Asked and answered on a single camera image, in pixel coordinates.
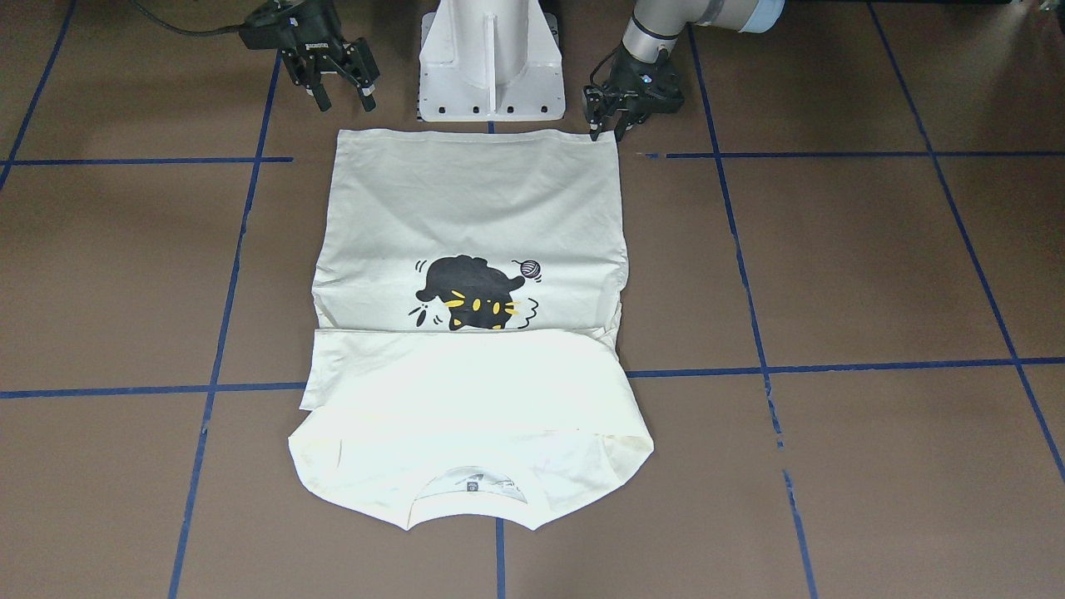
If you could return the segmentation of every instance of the black cat graphic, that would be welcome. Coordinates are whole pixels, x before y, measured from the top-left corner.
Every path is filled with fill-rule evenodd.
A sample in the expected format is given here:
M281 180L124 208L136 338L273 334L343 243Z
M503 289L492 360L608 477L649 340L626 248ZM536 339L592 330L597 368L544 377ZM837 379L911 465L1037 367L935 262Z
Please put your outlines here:
M523 285L522 276L507 277L503 271L489 266L484 258L461 255L440 258L430 264L425 274L425 289L414 295L423 303L439 297L450 311L447 323L450 330L463 326L501 329L518 313L518 303L510 292ZM425 322L425 310L419 314L417 326Z

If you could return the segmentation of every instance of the white fabric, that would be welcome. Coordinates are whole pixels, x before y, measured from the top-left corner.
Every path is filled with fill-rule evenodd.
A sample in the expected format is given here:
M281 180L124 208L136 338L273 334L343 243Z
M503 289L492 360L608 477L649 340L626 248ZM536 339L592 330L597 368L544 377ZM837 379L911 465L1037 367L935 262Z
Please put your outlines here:
M612 137L342 131L300 481L405 530L617 489L653 451L615 353L627 274Z

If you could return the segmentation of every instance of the blue grid line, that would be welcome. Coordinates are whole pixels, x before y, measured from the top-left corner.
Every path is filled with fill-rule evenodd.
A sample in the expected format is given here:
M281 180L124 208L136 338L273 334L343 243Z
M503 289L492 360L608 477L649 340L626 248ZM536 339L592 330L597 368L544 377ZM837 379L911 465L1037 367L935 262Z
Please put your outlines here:
M773 402L773 384L769 377L769 365L766 362L766 350L761 344L761 333L758 329L758 315L754 310L754 296L751 293L751 281L747 276L747 265L743 261L743 247L739 240L739 229L736 226L736 215L733 212L732 197L728 194L728 181L725 178L725 165L721 159L721 147L718 145L718 134L714 127L714 114L710 111L710 97L706 92L706 80L703 78L703 66L699 59L699 48L695 44L695 34L688 25L688 45L691 47L692 60L695 64L695 79L699 81L699 92L703 97L703 112L706 113L706 129L710 134L710 145L714 147L714 160L718 167L718 180L721 183L721 195L724 199L725 213L728 216L728 230L732 232L733 243L736 245L736 263L739 268L739 278L743 284L743 291L747 293L747 306L751 312L751 331L754 335L754 346L758 351L758 366L761 372L761 381L766 388L766 402L769 404L769 417L773 423L773 431L776 433L776 447L784 449L784 432L781 428L781 420L776 416L776 404Z
M1029 150L1029 151L934 151L933 156L945 158L1048 158L1065 157L1065 150ZM657 159L665 156L668 160L710 160L716 158L928 158L925 151L678 151L648 152L646 158Z
M281 68L281 53L274 58L274 72L271 75L269 91L266 94L266 106L263 108L262 127L259 130L259 145L256 148L256 158L262 158L263 148L266 145L266 131L269 128L271 111L274 108L274 92L277 90L277 77ZM233 312L233 300L236 295L236 282L241 273L241 248L244 245L244 236L248 232L248 215L251 213L251 205L256 196L256 187L259 183L259 169L261 161L256 161L251 168L251 180L248 182L248 194L244 201L244 215L241 218L241 232L236 238L236 249L233 253L233 270L229 276L229 291L226 294L226 307L222 315L222 325L218 330L218 347L214 358L214 367L211 371L211 385L218 384L218 376L222 372L222 358L226 351L226 337L229 334L229 319ZM199 439L196 444L196 457L193 460L193 472L189 479L189 495L185 498L184 518L181 521L181 533L178 537L178 549L174 557L174 570L170 574L170 588L167 597L177 599L178 585L181 582L181 570L185 562L185 548L189 544L189 531L192 527L193 511L196 506L196 491L199 487L200 470L203 467L203 455L207 450L208 426L211 422L211 414L214 410L215 391L207 395L203 403L203 419L200 424Z
M799 539L799 552L802 554L802 567L806 572L806 588L809 590L809 599L817 599L817 581L814 579L814 564L809 558L809 547L806 545L806 530L802 524L802 514L799 513L799 504L796 502L794 483L791 474L784 470L784 486L788 490L788 503L791 504L791 519L796 525L796 537Z
M1038 358L1020 358L1013 360L982 359L982 360L933 360L915 362L865 362L865 363L834 363L834 365L810 365L810 366L770 366L770 374L803 374L818 372L865 372L865 371L894 371L894 370L936 370L955 368L988 368L988 367L1012 367L1020 362L1023 366L1062 366L1065 365L1065 356L1047 356ZM630 370L625 375L629 378L678 378L686 376L737 376L760 374L761 368L738 367L738 368L690 368L675 370ZM161 395L176 393L231 393L231 392L253 392L253 391L301 391L307 387L307 382L288 381L274 383L219 383L218 385L164 385L154 387L92 387L71 389L27 389L16 391L0 391L0 400L24 400L24 399L47 399L47 398L95 398L109 395Z
M70 19L73 18L73 9L77 4L78 0L70 0L70 5L67 6L67 14L63 17L63 25L60 27L59 35L55 37L55 45L52 46L52 53L48 56L45 71L40 74L40 81L37 82L37 88L33 92L30 106L26 109L22 125L18 128L18 134L15 135L15 143L11 146L11 153L7 155L7 162L4 163L3 171L0 171L0 190L7 182L7 175L11 174L11 167L15 162L15 157L18 155L18 148L22 145L22 139L26 137L26 130L30 128L30 119L33 118L33 112L37 110L37 102L40 100L40 94L45 91L45 83L48 83L48 76L51 75L52 67L55 66L55 59L60 55L60 48L63 47L63 41L66 39L67 31L70 30Z
M142 164L253 164L257 162L292 162L291 156L210 157L210 158L61 158L55 160L15 160L13 166L82 166Z
M495 599L507 599L506 527L503 518L495 519Z
M1032 412L1035 415L1035 420L1038 422L1039 428L1043 431L1043 438L1046 440L1047 448L1050 450L1050 455L1053 457L1054 464L1058 467L1058 474L1061 476L1062 482L1065 483L1065 463L1062 462L1062 455L1058 450L1058 443L1054 442L1054 437L1050 432L1050 427L1047 426L1047 421L1043 415L1043 409L1039 407L1039 402L1035 399L1035 393L1032 391L1032 386L1028 381L1028 375L1025 374L1025 368L1020 359L1017 357L1017 350L1013 344L1013 339L1010 337L1009 329L1006 329L1005 320L1002 318L1002 312L999 310L998 303L995 301L995 294L992 293L992 287L987 281L987 276L984 274L984 269L980 265L980 259L977 257L976 247L972 245L972 240L969 238L969 232L965 227L965 222L962 220L962 213L957 209L957 204L954 201L954 194L951 193L950 185L947 184L947 177L943 173L939 159L936 157L935 150L932 148L932 140L928 134L928 130L924 128L924 122L921 119L920 113L917 111L917 103L914 101L914 97L910 93L910 86L906 85L906 81L902 77L902 69L899 68L899 62L895 58L895 52L891 51L891 45L887 41L887 34L884 32L884 27L881 25L880 18L876 16L875 9L873 9L871 2L866 2L866 7L869 10L869 16L872 17L872 22L876 28L876 33L880 35L880 39L884 44L884 50L887 52L887 58L891 63L891 69L895 70L895 76L899 80L899 86L902 87L902 93L906 98L906 103L910 104L910 110L913 112L914 120L917 124L917 130L924 140L924 147L928 149L928 156L932 160L933 166L935 166L936 177L939 179L939 185L943 188L943 193L947 198L950 212L953 214L954 223L957 225L958 233L962 236L962 241L965 243L965 249L968 252L972 266L977 271L977 276L980 278L980 285L983 287L984 295L987 296L987 303L992 308L992 312L995 314L995 321L998 323L999 330L1002 334L1002 340L1005 342L1006 349L1010 351L1010 357L1012 358L1012 361L1017 370L1017 376L1020 377L1020 384L1023 386L1025 393L1028 395L1029 405L1031 405Z

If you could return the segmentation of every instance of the brown surface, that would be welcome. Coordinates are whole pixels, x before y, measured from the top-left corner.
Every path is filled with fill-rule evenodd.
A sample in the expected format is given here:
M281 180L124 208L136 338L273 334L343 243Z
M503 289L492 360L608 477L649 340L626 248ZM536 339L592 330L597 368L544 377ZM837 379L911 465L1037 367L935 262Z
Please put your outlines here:
M2 4L0 156L45 69L64 2ZM78 3L17 158L253 156L273 60L189 39L129 6ZM190 28L239 2L150 2ZM414 118L416 33L431 0L340 2L370 38L379 108L327 80L321 114L282 71L248 217L219 382L307 375L310 282L337 130L485 131ZM937 150L1065 151L1062 36L1032 3L875 5ZM563 2L569 111L617 44L627 2ZM765 35L697 29L721 149L923 151L861 4L790 3ZM751 319L694 60L687 103L620 147L629 370L757 372ZM1021 357L1065 355L1061 157L941 158ZM770 366L1006 358L931 160L724 160ZM0 190L0 596L166 597L202 393L33 389L211 383L251 164L11 169ZM1026 366L1065 446L1065 366ZM505 527L513 598L808 597L783 470L823 599L1056 597L1065 485L1014 368L635 381L657 451L630 484L536 533ZM21 399L21 395L32 396ZM218 392L179 598L496 595L495 522L404 533L296 480L285 437L299 391Z

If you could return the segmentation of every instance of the black ring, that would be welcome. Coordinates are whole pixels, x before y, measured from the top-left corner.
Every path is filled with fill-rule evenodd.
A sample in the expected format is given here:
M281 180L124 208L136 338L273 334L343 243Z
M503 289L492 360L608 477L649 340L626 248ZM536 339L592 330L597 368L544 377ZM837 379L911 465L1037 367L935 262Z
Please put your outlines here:
M636 20L636 15L633 15L633 19L632 20L633 20L633 25L636 26L636 29L639 29L640 31L642 31L646 35L650 35L651 37L654 37L655 39L661 39L662 42L670 42L670 41L676 39L677 37L681 36L679 33L674 33L673 35L661 35L660 33L655 33L655 32L651 31L650 29L643 27L643 23L641 23L640 21Z

